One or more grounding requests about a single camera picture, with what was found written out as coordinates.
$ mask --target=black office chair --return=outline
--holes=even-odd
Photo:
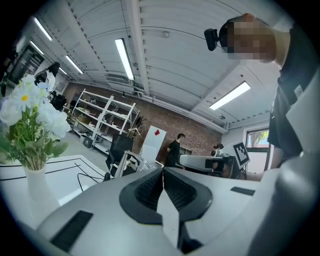
[[[106,151],[109,153],[109,155],[108,155],[107,159],[105,160],[106,166],[110,170],[110,174],[112,176],[114,176],[117,171],[117,168],[115,168],[113,166],[113,164],[118,165],[120,163],[121,158],[123,157],[125,151],[132,150],[133,144],[134,144],[134,140],[132,138],[129,138],[129,137],[122,135],[122,134],[113,135],[111,147],[109,150]],[[135,172],[136,171],[134,171],[133,169],[131,172],[131,170],[127,168],[126,175],[130,174],[130,173],[135,173]],[[104,179],[109,180],[110,175],[108,175],[108,173],[106,173],[106,176],[104,177]]]

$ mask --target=metal shelving unit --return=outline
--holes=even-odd
[[[85,111],[86,109],[83,110],[83,108],[78,107],[78,104],[85,104],[88,107],[94,108],[99,113],[98,117],[93,116],[90,111]],[[107,134],[108,130],[114,129],[118,131],[119,134],[128,133],[128,131],[125,130],[126,124],[129,124],[129,127],[132,128],[140,113],[140,111],[136,108],[135,103],[133,103],[133,105],[130,105],[118,100],[114,100],[113,96],[111,96],[110,98],[104,97],[102,95],[86,91],[86,89],[84,89],[81,93],[75,106],[76,107],[72,111],[73,115],[78,116],[77,113],[80,113],[97,121],[95,127],[90,127],[88,124],[83,123],[79,120],[77,120],[77,123],[78,125],[81,125],[86,129],[92,131],[91,139],[94,141],[93,147],[101,150],[104,153],[107,149],[110,148],[112,142],[112,136]],[[127,114],[119,113],[117,112],[118,110],[127,112]],[[121,127],[113,124],[114,118],[123,120],[123,124]],[[74,132],[80,135],[78,130],[75,129]],[[97,137],[101,138],[101,142],[96,142]]]

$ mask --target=window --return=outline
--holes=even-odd
[[[269,129],[246,132],[246,150],[248,152],[268,152]]]

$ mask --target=black frame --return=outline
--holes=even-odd
[[[247,147],[248,145],[248,134],[261,132],[261,131],[269,131],[269,128],[258,129],[258,130],[247,130],[246,131],[246,138],[245,138],[245,148],[248,152],[259,152],[259,153],[267,153],[269,147]]]

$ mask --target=fluorescent ceiling light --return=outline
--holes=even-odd
[[[118,52],[120,54],[120,58],[121,58],[123,66],[124,66],[126,75],[128,76],[129,80],[135,80],[134,74],[133,74],[131,66],[130,66],[130,62],[129,62],[124,39],[123,38],[116,39],[115,45],[116,45],[116,48],[118,49]]]
[[[41,29],[41,31],[45,34],[45,36],[52,41],[52,37],[48,34],[48,32],[45,30],[45,28],[41,25],[39,20],[35,17],[34,18],[35,23],[38,25],[38,27]]]
[[[40,50],[39,47],[36,46],[34,42],[30,41],[30,44],[32,44],[32,46],[33,46],[34,48],[36,48],[39,53],[41,53],[42,55],[44,55],[44,52],[43,52],[42,50]]]
[[[251,87],[247,84],[247,82],[244,81],[239,86],[237,86],[235,89],[233,89],[228,94],[226,94],[221,99],[219,99],[216,103],[212,104],[210,106],[210,109],[216,110],[216,109],[222,107],[224,104],[227,104],[228,102],[232,101],[236,97],[238,97],[241,94],[248,91],[250,88]]]
[[[61,70],[61,72],[64,73],[65,75],[68,75],[61,67],[59,67],[59,70]]]
[[[69,56],[67,55],[67,56],[65,56],[66,57],[66,59],[72,64],[72,66],[74,66],[75,67],[75,69],[76,70],[78,70],[79,71],[79,73],[80,74],[83,74],[83,72],[81,71],[81,69],[80,68],[78,68],[78,66],[69,58]]]

